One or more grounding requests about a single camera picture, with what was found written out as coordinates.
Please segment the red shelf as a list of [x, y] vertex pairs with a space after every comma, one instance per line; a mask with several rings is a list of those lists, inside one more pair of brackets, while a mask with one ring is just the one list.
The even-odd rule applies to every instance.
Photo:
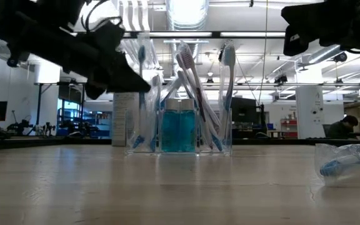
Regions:
[[298, 138], [298, 122], [296, 119], [281, 119], [281, 137], [285, 139]]

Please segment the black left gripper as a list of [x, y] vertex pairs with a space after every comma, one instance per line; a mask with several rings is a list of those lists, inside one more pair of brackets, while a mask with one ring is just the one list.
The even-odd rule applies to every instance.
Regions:
[[10, 38], [12, 56], [34, 54], [62, 67], [65, 73], [87, 78], [85, 89], [95, 100], [103, 93], [147, 93], [151, 86], [128, 64], [126, 55], [92, 37], [70, 34], [25, 34]]

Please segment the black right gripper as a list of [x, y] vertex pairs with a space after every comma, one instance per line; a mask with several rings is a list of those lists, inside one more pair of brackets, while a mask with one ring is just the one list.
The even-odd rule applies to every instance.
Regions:
[[309, 44], [340, 45], [340, 49], [360, 54], [353, 26], [357, 22], [360, 0], [324, 0], [311, 4], [286, 6], [281, 10], [288, 23], [283, 53], [295, 56], [308, 50]]

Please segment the clear acrylic organizer holder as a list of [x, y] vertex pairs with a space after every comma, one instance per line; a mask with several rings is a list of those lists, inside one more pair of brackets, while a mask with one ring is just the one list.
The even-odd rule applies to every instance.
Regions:
[[161, 126], [162, 126], [162, 119], [163, 119], [163, 112], [164, 109], [161, 110], [161, 112], [159, 113], [159, 134], [158, 134], [158, 144], [157, 144], [157, 151], [156, 152], [150, 152], [148, 150], [145, 149], [134, 149], [133, 148], [133, 143], [136, 139], [136, 136], [138, 135], [138, 132], [134, 133], [134, 139], [133, 142], [131, 143], [131, 145], [129, 145], [129, 149], [126, 151], [128, 154], [152, 154], [152, 155], [160, 155], [160, 154], [172, 154], [172, 155], [200, 155], [200, 154], [205, 154], [205, 155], [215, 155], [215, 154], [231, 154], [232, 152], [232, 144], [231, 144], [231, 151], [230, 152], [222, 152], [222, 151], [218, 151], [216, 148], [214, 149], [210, 149], [207, 145], [203, 144], [203, 140], [199, 138], [199, 129], [197, 128], [197, 121], [198, 121], [198, 111], [195, 108], [195, 113], [196, 113], [196, 119], [195, 119], [195, 129], [196, 129], [196, 142], [195, 142], [195, 152], [182, 152], [180, 150], [180, 141], [181, 141], [181, 137], [180, 137], [180, 125], [179, 125], [179, 131], [178, 131], [178, 135], [177, 135], [177, 141], [178, 141], [178, 150], [177, 152], [164, 152], [162, 150], [162, 133], [161, 133]]

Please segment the black robot equipment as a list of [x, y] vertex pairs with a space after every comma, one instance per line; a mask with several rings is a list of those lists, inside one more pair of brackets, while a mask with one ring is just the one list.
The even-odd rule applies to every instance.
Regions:
[[52, 136], [52, 132], [56, 130], [56, 126], [47, 122], [45, 125], [30, 124], [28, 120], [23, 119], [21, 122], [10, 124], [6, 131], [15, 136], [29, 136], [34, 133], [35, 136]]

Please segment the teal mouthwash bottle white cap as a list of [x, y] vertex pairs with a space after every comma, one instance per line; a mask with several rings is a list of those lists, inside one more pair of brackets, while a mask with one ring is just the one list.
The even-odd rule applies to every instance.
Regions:
[[196, 113], [193, 99], [182, 99], [180, 108], [180, 150], [186, 153], [195, 152], [196, 129], [195, 129]]
[[162, 114], [162, 150], [165, 153], [178, 151], [179, 101], [166, 99]]

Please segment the silver slanted ventilation duct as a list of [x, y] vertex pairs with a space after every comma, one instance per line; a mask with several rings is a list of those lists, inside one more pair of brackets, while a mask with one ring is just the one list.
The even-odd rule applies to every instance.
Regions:
[[308, 57], [307, 62], [309, 64], [317, 64], [321, 63], [327, 59], [333, 58], [334, 56], [337, 56], [338, 54], [343, 53], [342, 50], [340, 50], [340, 45], [334, 44], [328, 47], [324, 47], [318, 52], [315, 52], [314, 54], [310, 55]]

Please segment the black computer monitor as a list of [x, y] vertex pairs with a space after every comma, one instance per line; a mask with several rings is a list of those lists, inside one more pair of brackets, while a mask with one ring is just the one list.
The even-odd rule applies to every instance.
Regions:
[[256, 123], [258, 121], [256, 106], [255, 99], [232, 98], [232, 120], [236, 123]]

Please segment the maroon toothbrush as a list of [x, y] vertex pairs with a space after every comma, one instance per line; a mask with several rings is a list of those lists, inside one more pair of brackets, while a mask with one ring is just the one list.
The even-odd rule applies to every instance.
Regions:
[[203, 103], [203, 95], [201, 90], [201, 83], [199, 80], [198, 73], [196, 71], [196, 65], [194, 62], [193, 54], [191, 49], [187, 43], [184, 41], [180, 42], [179, 49], [177, 51], [177, 57], [180, 59], [180, 66], [182, 67], [184, 72], [191, 71], [192, 77], [194, 78], [194, 84], [190, 81], [190, 85], [192, 86], [195, 94], [196, 101], [199, 108], [199, 113], [201, 117], [201, 132], [202, 136], [205, 139], [204, 143], [209, 146], [210, 149], [213, 149], [213, 139], [212, 134], [209, 128], [209, 122], [206, 119], [206, 110], [204, 108]]

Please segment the black rig crossbar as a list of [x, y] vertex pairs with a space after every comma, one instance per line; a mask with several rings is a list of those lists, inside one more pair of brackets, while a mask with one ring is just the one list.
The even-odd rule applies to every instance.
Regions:
[[278, 31], [154, 31], [146, 32], [153, 39], [284, 39], [285, 32]]

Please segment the silver round ventilation duct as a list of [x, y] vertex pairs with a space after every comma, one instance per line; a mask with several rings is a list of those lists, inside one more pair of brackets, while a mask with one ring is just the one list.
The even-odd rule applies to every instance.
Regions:
[[170, 31], [202, 31], [205, 28], [209, 0], [165, 0]]

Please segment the white ceiling box unit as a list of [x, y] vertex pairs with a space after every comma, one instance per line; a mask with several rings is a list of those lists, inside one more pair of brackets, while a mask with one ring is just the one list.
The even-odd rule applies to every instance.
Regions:
[[36, 64], [34, 67], [35, 82], [41, 84], [57, 83], [60, 80], [60, 70], [61, 68], [53, 63]]

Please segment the white pillar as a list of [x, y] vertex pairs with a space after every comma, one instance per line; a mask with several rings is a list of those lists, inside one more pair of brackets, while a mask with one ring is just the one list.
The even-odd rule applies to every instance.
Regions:
[[322, 88], [320, 86], [297, 87], [296, 106], [298, 138], [324, 138]]

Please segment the person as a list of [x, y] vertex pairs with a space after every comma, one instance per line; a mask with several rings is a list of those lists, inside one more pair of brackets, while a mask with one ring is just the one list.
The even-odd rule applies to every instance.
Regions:
[[331, 139], [349, 139], [354, 127], [359, 124], [355, 116], [347, 115], [342, 120], [332, 123], [327, 130], [327, 137]]

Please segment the black vertical pole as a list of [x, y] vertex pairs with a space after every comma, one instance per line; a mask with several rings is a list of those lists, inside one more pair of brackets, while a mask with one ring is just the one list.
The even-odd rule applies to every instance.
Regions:
[[39, 126], [39, 120], [40, 120], [40, 113], [41, 113], [41, 99], [42, 99], [42, 94], [43, 94], [43, 85], [39, 83], [38, 84], [38, 97], [37, 97], [37, 114], [36, 114], [36, 127], [35, 129]]

